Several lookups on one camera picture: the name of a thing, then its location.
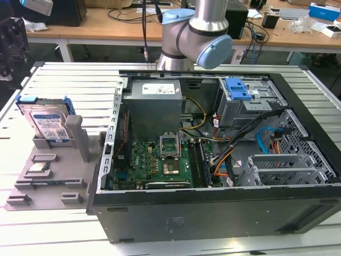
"desk leg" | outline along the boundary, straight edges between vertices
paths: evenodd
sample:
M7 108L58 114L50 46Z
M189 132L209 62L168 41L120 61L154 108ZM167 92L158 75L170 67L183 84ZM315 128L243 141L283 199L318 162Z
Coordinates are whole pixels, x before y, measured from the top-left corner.
M289 55L288 55L288 58L287 58L287 63L290 62L291 60L291 57L293 56L294 52L290 52Z
M73 62L74 58L71 53L70 45L66 39L62 39L59 43L59 49L63 57L64 62Z
M231 64L239 65L240 61L241 61L241 58L244 55L245 47L242 46L242 45L236 45L234 47L234 49L235 49L235 51L234 51L234 54L233 54L233 57L232 57Z

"wooden desk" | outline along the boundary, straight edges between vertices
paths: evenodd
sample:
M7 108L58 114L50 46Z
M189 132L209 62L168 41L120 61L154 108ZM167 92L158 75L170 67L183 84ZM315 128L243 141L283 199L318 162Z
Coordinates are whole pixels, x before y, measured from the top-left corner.
M307 8L307 6L290 5L279 0L268 0L263 12L268 7L279 8ZM132 10L124 10L122 13L129 13ZM141 17L141 14L132 12L128 15L121 15L121 19L132 19ZM149 46L161 46L162 26L155 21L147 23L147 41ZM261 26L263 18L253 19L253 22ZM267 29L270 35L269 41L263 46L266 51L287 51L287 52L324 52L341 53L341 39L329 38L317 31L312 34L294 34L289 29L290 21L279 20L275 29ZM83 23L79 27L49 26L47 31L28 33L29 42L56 43L59 44L65 62L72 61L72 54L69 44L95 44L95 45L134 45L143 46L142 25L128 24L116 21L108 17L105 9L88 9ZM232 63L239 64L241 56L251 42L251 33L245 29L241 40L234 40L233 48L236 50Z
M286 2L281 2L279 0L268 0L266 6L262 9L265 12L270 6L274 8L296 8L296 9L307 9L307 6L301 5L291 5ZM327 20L320 20L323 23L332 22ZM262 26L263 18L261 19L253 19L252 22ZM296 33L290 31L290 21L284 21L279 19L277 25L274 29L266 29L269 33L269 41L265 44L268 46L279 46L279 47L304 47L304 48L324 48L324 49L336 49L341 50L341 40L340 38L329 38L328 36L317 32L312 31L309 33ZM243 33L244 37L247 39L251 39L251 33L248 29L245 29Z

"green circuit board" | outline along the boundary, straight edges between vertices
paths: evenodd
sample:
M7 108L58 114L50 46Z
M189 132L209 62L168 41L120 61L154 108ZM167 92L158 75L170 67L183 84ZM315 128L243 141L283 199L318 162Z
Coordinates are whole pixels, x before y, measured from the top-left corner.
M122 183L188 182L193 187L192 170L189 161L188 142L182 141L180 157L175 160L161 157L160 141L134 141L132 144L131 165L127 173L117 172L116 180ZM203 143L205 157L213 157L212 146L209 142ZM163 152L176 150L174 141L163 142Z

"sticker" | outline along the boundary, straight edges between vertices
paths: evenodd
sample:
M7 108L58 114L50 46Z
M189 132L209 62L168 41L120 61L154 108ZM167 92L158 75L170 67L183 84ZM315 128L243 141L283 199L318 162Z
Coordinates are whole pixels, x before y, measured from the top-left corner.
M70 139L59 115L33 115L33 118L46 140L67 142Z
M241 167L241 161L236 161L232 167Z
M174 84L144 84L142 94L175 94Z
M230 177L228 177L228 178L226 179L226 184L227 184L230 188L233 187L233 181L230 179Z
M253 90L250 90L250 91L249 91L249 94L258 94L258 95L259 95L258 91L256 91L256 90L254 90L254 91L253 91Z
M213 124L214 124L214 127L219 128L219 120L218 119L213 119Z
M166 219L165 232L166 233L178 233L181 232L181 227L185 224L185 217L169 217Z

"slotted aluminum table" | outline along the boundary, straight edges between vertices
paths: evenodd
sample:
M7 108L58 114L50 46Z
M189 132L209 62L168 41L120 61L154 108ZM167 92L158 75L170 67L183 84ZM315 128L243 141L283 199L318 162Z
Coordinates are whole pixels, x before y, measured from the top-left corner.
M111 245L96 216L85 210L6 212L4 205L34 144L33 130L14 104L16 95L67 95L88 134L106 131L119 69L154 70L133 63L45 63L0 112L0 255L338 255L341 213L303 235ZM297 66L232 66L228 72L281 73L341 149L341 103L308 70Z

